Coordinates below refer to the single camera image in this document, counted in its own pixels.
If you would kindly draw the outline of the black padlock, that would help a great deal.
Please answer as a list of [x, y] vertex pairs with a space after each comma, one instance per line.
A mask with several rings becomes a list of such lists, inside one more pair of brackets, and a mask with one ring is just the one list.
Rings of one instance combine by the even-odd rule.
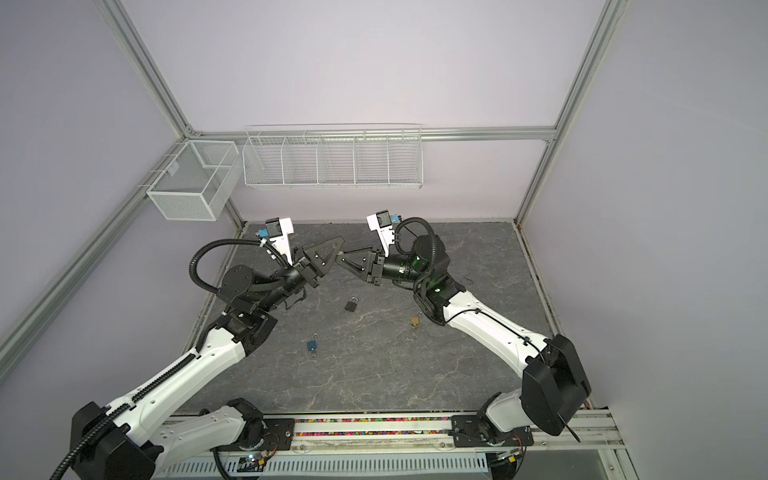
[[345, 310], [348, 312], [355, 312], [358, 305], [359, 305], [359, 299], [353, 296], [347, 301], [345, 305]]

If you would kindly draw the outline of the blue padlock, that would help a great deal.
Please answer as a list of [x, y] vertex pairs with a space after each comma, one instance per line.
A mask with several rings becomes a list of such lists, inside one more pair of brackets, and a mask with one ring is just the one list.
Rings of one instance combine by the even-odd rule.
[[314, 334], [312, 338], [306, 344], [307, 350], [312, 357], [318, 355], [318, 335]]

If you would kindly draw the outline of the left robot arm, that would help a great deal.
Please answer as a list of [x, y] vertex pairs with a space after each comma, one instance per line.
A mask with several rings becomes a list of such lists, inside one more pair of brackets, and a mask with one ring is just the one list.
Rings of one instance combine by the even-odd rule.
[[[151, 379], [105, 406], [90, 402], [72, 419], [70, 449], [52, 473], [68, 470], [81, 479], [150, 479], [200, 453], [225, 446], [262, 450], [269, 445], [264, 415], [238, 398], [191, 420], [167, 426], [166, 420], [219, 374], [261, 347], [277, 320], [272, 310], [331, 269], [344, 241], [332, 237], [305, 246], [288, 261], [268, 240], [220, 239], [195, 252], [188, 273], [192, 281], [225, 303], [217, 320], [195, 344]], [[270, 276], [237, 265], [219, 285], [201, 278], [198, 264], [210, 251], [230, 245], [265, 249], [279, 268]]]

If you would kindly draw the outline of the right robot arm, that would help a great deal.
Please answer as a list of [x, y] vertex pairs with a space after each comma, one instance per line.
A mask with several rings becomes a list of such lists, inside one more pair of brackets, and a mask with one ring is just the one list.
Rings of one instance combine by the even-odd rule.
[[477, 439], [503, 443], [515, 430], [535, 426], [558, 436], [591, 394], [572, 341], [547, 337], [494, 311], [455, 280], [442, 239], [423, 218], [370, 225], [381, 248], [340, 252], [336, 262], [363, 281], [384, 280], [408, 289], [421, 312], [479, 342], [520, 378], [518, 389], [489, 398], [476, 414]]

